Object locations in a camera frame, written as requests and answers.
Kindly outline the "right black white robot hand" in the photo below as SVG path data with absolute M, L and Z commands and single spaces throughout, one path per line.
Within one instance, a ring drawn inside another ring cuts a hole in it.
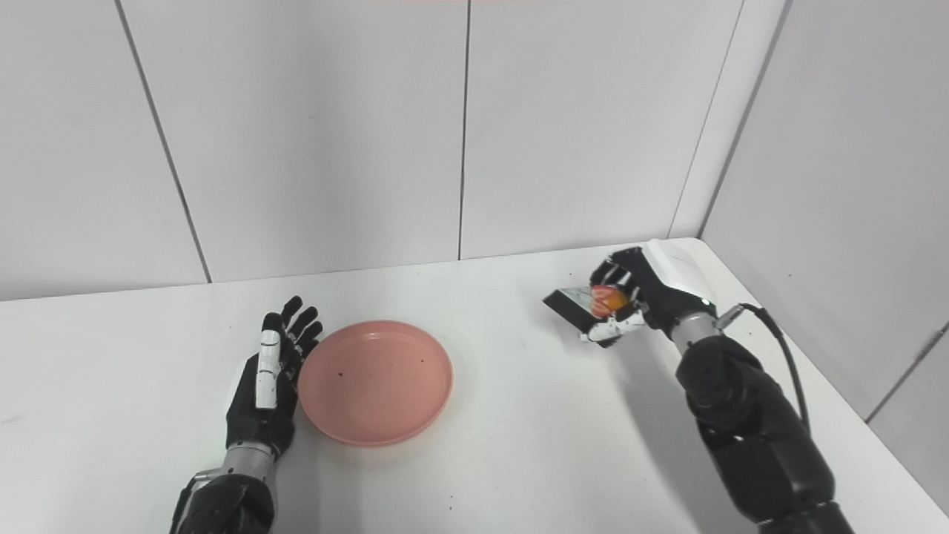
M 691 254 L 670 240 L 613 252 L 590 274 L 589 284 L 614 288 L 626 298 L 624 306 L 581 335 L 583 341 L 603 347 L 644 326 L 671 337 L 693 315 L 718 320 L 714 291 L 703 271 Z

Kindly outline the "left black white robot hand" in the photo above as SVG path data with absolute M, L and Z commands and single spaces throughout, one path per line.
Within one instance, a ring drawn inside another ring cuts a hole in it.
M 305 306 L 299 295 L 265 315 L 258 352 L 246 361 L 226 412 L 227 447 L 263 445 L 275 458 L 288 451 L 300 373 L 322 332 L 317 308 Z

